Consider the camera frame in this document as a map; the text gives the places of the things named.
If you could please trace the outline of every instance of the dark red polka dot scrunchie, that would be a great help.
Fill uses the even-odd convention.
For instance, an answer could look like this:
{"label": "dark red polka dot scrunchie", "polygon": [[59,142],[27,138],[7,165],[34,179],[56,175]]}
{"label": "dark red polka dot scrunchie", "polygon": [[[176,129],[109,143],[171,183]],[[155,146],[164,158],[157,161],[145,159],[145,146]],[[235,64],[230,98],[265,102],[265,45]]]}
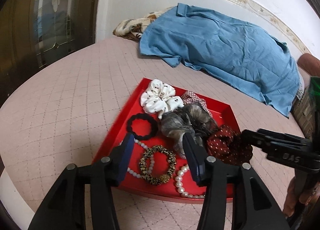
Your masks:
{"label": "dark red polka dot scrunchie", "polygon": [[207,151],[226,164],[241,165],[252,158],[252,146],[243,143],[229,126],[222,125],[207,140]]}

